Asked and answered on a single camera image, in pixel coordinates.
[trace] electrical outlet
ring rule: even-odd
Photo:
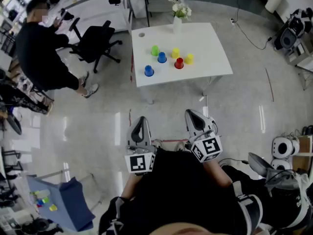
[[[235,23],[234,23],[234,20],[232,18],[229,19],[231,24],[235,27]]]

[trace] green cup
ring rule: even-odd
[[[152,54],[153,56],[158,56],[159,53],[160,53],[160,50],[158,49],[158,46],[157,46],[157,45],[153,45],[153,46],[152,46],[151,54]]]

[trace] black office chair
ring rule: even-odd
[[[99,63],[101,55],[105,55],[113,59],[115,62],[120,63],[120,59],[116,59],[110,55],[110,50],[113,45],[119,44],[121,45],[123,42],[121,40],[117,40],[113,43],[109,43],[112,35],[114,34],[115,29],[110,28],[110,21],[106,21],[103,26],[90,26],[83,37],[81,37],[76,24],[80,18],[76,18],[75,21],[69,28],[69,31],[74,30],[76,35],[78,36],[80,42],[77,46],[68,45],[68,47],[72,48],[73,51],[70,53],[75,53],[80,55],[80,61],[86,61],[87,63],[94,63],[93,72],[97,73],[97,65]]]

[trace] white vase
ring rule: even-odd
[[[181,25],[182,21],[178,17],[174,17],[174,22],[173,22],[173,33],[174,34],[179,34],[181,32]]]

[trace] red cup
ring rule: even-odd
[[[184,60],[179,57],[175,62],[175,68],[176,69],[182,69],[184,67]]]

